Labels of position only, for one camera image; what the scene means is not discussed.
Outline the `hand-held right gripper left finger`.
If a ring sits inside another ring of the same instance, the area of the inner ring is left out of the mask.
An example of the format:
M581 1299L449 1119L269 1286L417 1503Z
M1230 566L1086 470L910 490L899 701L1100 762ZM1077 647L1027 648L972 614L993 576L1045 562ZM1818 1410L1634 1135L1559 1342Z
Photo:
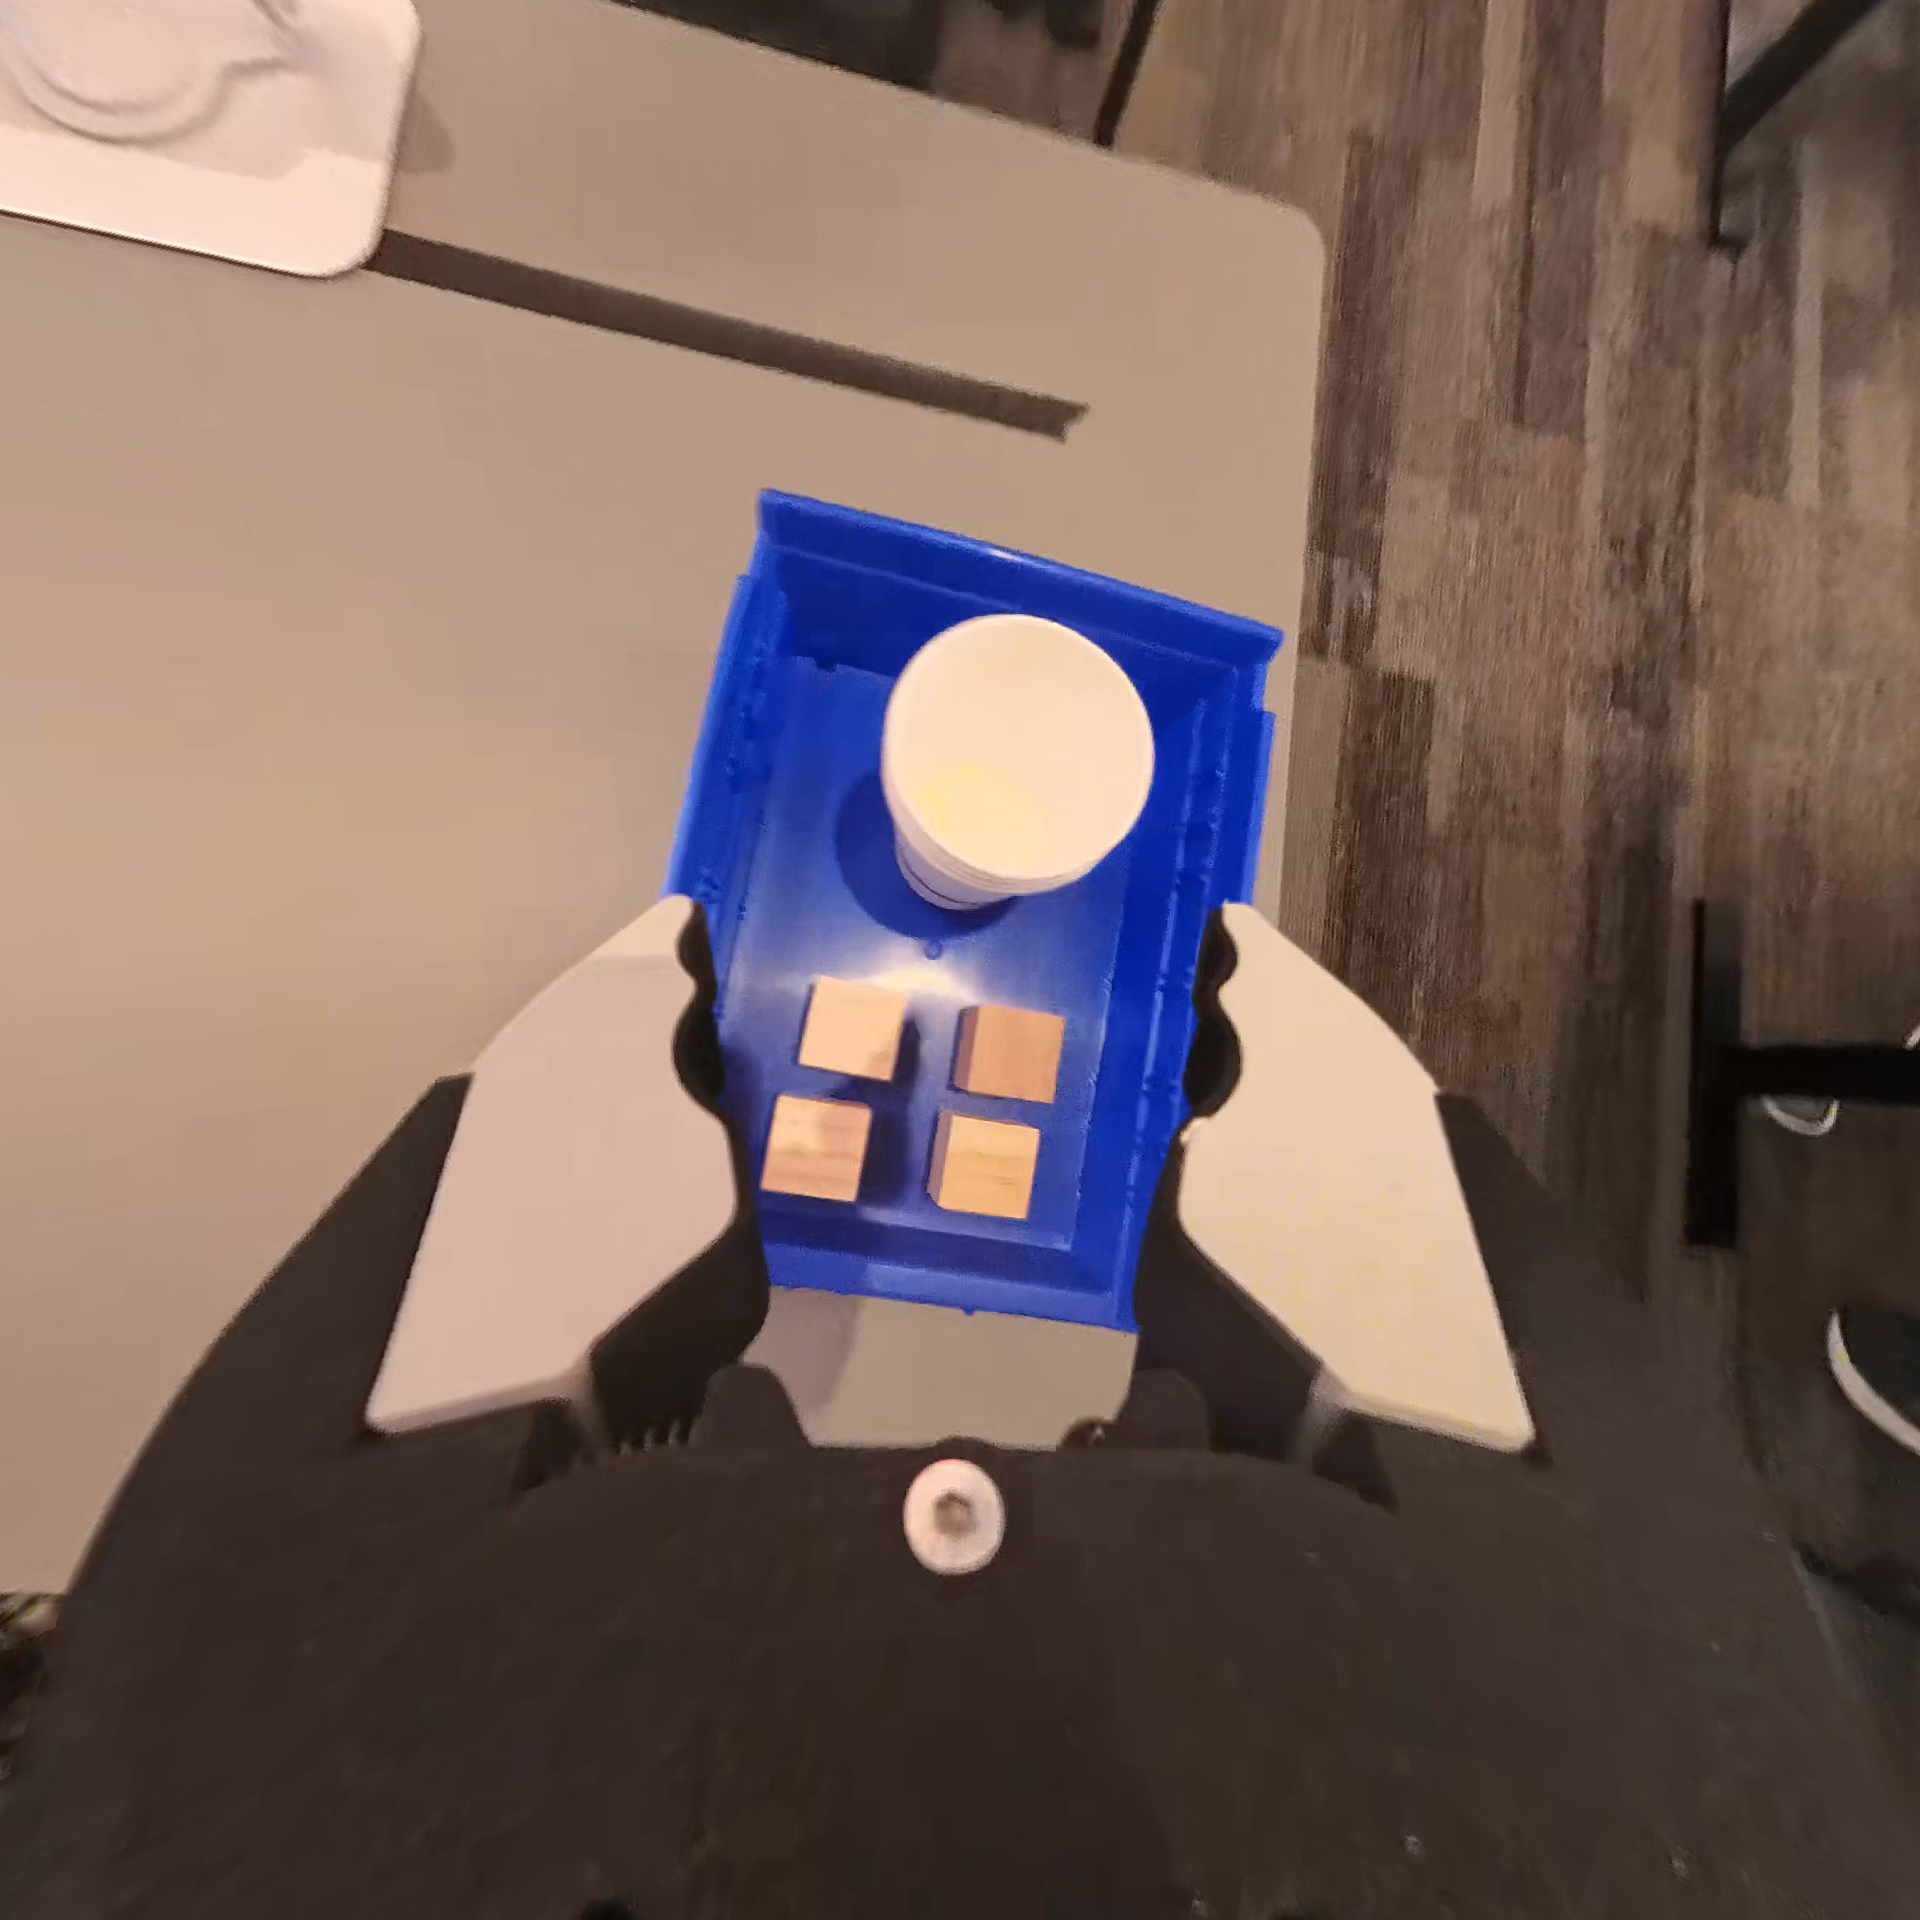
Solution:
M379 1434L564 1404L603 1442L691 1429L771 1304L722 1116L705 909L663 896L470 1069L375 1384Z

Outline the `blue plastic bin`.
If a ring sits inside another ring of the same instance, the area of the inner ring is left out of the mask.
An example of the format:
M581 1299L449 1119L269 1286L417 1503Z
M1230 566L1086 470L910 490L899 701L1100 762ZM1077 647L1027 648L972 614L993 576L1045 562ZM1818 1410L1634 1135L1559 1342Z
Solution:
M883 708L925 640L994 613L1098 643L1143 695L1157 772L1139 828L1090 875L946 915L895 864ZM1282 644L1285 631L1054 560L761 493L666 886L707 915L722 1116L753 1171L779 1092L874 1112L850 1207L758 1197L775 1285L1137 1331L1146 1220L1189 1117L1203 944L1258 879L1275 727L1265 680ZM798 1064L817 975L905 995L889 1084ZM953 1088L974 1004L1065 1019L1052 1104ZM929 1200L940 1110L1041 1130L1027 1220Z

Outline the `black table leg foot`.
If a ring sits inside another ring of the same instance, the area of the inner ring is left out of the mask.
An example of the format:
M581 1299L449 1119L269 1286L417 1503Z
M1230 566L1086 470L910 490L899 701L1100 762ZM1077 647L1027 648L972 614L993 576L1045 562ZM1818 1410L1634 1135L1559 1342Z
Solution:
M1684 1240L1733 1252L1741 1238L1743 1110L1770 1098L1915 1109L1917 1051L1877 1039L1751 1039L1740 915L1695 899L1690 922Z

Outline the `black metal table frame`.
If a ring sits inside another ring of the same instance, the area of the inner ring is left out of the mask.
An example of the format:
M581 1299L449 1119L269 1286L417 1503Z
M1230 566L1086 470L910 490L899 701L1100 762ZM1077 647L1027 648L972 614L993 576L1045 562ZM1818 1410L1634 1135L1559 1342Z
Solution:
M1915 4L1718 6L1709 236L1740 261L1774 156L1836 158L1844 183L1915 188Z

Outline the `wooden cube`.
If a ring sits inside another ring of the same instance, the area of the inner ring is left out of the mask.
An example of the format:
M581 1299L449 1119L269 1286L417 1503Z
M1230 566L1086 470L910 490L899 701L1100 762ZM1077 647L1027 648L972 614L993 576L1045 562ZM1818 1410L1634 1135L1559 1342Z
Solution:
M955 1028L951 1086L1047 1106L1060 1082L1065 1019L1003 1004L969 1005Z
M801 1028L798 1064L859 1082L895 1076L908 999L881 981L817 975Z
M1027 1220L1042 1133L1019 1119L940 1110L929 1162L929 1200L945 1212Z
M874 1110L842 1098L779 1092L772 1106L758 1187L850 1207L859 1197Z

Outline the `person's dark shoe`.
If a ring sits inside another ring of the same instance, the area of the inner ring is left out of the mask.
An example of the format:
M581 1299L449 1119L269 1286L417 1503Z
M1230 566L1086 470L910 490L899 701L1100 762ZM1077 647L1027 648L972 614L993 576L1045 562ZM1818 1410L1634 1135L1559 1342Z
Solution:
M1917 1455L1917 1314L1868 1302L1836 1307L1826 1359L1850 1407Z

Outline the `white document stand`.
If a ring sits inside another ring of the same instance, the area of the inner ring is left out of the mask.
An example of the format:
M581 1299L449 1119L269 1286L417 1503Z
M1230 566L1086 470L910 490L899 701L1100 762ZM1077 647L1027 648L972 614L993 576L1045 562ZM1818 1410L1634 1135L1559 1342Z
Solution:
M412 3L4 3L3 211L301 279L387 227Z

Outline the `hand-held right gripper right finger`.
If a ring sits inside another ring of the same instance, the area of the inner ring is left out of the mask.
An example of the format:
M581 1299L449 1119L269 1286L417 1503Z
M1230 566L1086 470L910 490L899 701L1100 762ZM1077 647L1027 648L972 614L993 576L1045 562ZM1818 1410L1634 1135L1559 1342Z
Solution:
M1247 902L1194 981L1189 1119L1137 1270L1137 1365L1211 1450L1310 1461L1343 1422L1538 1439L1429 1069Z

